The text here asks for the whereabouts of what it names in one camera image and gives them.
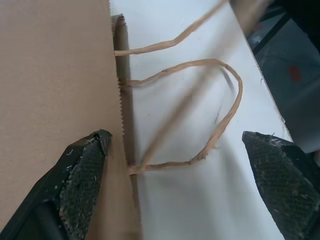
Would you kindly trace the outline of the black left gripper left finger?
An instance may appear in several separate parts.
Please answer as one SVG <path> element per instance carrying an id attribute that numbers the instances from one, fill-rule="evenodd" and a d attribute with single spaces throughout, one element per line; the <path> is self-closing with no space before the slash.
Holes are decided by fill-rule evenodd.
<path id="1" fill-rule="evenodd" d="M 85 240 L 111 142 L 100 129 L 70 144 L 34 184 L 0 240 Z"/>

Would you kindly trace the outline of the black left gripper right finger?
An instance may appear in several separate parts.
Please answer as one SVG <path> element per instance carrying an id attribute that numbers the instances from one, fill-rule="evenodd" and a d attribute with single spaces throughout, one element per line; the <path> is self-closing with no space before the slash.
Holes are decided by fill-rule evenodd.
<path id="1" fill-rule="evenodd" d="M 320 240 L 320 167 L 294 143 L 244 131 L 259 194 L 285 240 Z"/>

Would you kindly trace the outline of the brown paper bag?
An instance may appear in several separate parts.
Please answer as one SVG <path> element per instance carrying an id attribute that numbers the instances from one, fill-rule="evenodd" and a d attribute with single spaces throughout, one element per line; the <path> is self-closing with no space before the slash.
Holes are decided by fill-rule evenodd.
<path id="1" fill-rule="evenodd" d="M 245 38 L 265 4 L 0 0 L 0 230 L 104 129 L 85 240 L 284 240 L 242 141 L 289 138 Z"/>

